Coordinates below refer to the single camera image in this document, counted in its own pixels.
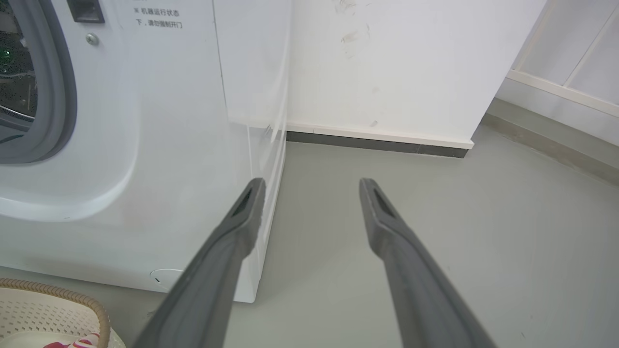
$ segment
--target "wall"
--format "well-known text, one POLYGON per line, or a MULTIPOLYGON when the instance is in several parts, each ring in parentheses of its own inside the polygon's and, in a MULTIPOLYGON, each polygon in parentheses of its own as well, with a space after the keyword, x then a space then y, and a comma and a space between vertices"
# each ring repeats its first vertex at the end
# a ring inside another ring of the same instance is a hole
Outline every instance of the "wall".
POLYGON ((619 0, 550 0, 496 97, 619 146, 619 0))
POLYGON ((296 1, 288 130, 470 148, 544 3, 296 1))

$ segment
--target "white plastic basket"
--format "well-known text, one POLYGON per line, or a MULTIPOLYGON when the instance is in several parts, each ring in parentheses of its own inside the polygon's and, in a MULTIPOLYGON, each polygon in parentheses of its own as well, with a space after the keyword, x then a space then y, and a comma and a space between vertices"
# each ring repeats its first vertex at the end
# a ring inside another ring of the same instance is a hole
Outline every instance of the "white plastic basket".
POLYGON ((101 303, 70 290, 0 278, 0 348, 43 348, 99 333, 97 348, 125 348, 101 303))

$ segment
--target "washing machine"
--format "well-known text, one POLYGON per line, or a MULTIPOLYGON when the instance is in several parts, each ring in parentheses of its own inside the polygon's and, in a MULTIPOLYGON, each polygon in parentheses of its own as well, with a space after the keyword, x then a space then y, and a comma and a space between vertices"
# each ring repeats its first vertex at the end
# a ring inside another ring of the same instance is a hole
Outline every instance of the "washing machine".
POLYGON ((0 266, 166 291, 285 158, 290 0, 0 0, 0 266))

